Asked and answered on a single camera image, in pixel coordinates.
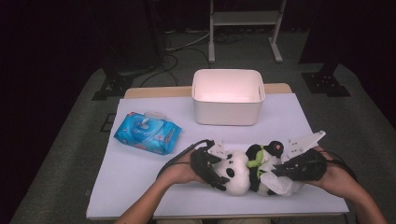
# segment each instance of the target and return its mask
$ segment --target person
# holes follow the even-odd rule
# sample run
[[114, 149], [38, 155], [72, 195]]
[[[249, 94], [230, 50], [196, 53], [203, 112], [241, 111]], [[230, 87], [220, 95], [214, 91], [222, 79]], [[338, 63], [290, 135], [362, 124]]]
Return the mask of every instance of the person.
[[[315, 147], [315, 149], [321, 151], [326, 159], [332, 160], [323, 148]], [[166, 168], [148, 190], [116, 220], [115, 224], [146, 224], [152, 218], [163, 195], [173, 185], [191, 181], [205, 184], [205, 181], [190, 167], [192, 152], [193, 150], [182, 156], [177, 164]], [[388, 223], [370, 194], [347, 171], [336, 164], [328, 163], [327, 171], [320, 180], [305, 181], [305, 183], [351, 201], [360, 224]], [[269, 219], [264, 218], [262, 223], [269, 223], [268, 221]]]

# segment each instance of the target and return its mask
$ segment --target stuffed panda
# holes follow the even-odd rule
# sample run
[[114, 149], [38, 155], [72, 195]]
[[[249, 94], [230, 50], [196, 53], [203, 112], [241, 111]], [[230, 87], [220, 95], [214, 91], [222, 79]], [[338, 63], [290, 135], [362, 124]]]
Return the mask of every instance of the stuffed panda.
[[238, 149], [225, 151], [227, 159], [213, 166], [219, 176], [230, 179], [220, 189], [236, 196], [248, 190], [264, 196], [291, 195], [302, 184], [271, 172], [274, 165], [281, 164], [283, 151], [284, 147], [278, 141], [272, 141], [268, 146], [252, 145], [246, 152]]

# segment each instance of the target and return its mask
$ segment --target dark background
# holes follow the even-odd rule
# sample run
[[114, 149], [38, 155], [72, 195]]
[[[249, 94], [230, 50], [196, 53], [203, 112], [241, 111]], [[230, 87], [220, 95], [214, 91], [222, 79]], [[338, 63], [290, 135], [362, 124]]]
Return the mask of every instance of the dark background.
[[[134, 58], [134, 47], [122, 51], [125, 36], [120, 27], [129, 25], [123, 21], [141, 25], [141, 31], [154, 21], [116, 19], [120, 15], [116, 3], [128, 6], [124, 0], [0, 2], [0, 223], [11, 220], [91, 74], [107, 66], [108, 61], [124, 64], [120, 54], [130, 56], [130, 66], [136, 69], [151, 67], [158, 61], [158, 48], [152, 46], [155, 41], [146, 46], [148, 58], [142, 62]], [[207, 29], [208, 3], [155, 2], [160, 28]], [[278, 8], [278, 2], [216, 1], [217, 10], [257, 8]], [[292, 32], [310, 28], [300, 63], [323, 63], [329, 55], [335, 55], [339, 63], [358, 76], [393, 127], [395, 9], [391, 1], [385, 0], [289, 0], [281, 27]], [[132, 16], [136, 9], [130, 10], [131, 14], [124, 11], [123, 15]], [[141, 33], [130, 35], [142, 37]]]

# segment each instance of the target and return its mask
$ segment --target wet wipes pack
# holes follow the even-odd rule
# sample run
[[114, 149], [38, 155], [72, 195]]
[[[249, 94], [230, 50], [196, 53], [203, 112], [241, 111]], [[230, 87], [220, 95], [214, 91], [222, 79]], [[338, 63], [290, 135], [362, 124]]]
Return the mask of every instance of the wet wipes pack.
[[180, 132], [181, 128], [171, 121], [131, 112], [114, 137], [127, 146], [166, 155], [172, 152]]

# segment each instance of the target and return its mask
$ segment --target white plastic bin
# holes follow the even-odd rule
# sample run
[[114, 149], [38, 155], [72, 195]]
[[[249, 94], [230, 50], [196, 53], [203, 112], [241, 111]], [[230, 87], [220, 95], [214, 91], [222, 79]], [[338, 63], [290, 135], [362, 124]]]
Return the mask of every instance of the white plastic bin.
[[265, 98], [260, 73], [243, 69], [202, 69], [192, 82], [195, 120], [211, 125], [253, 125]]

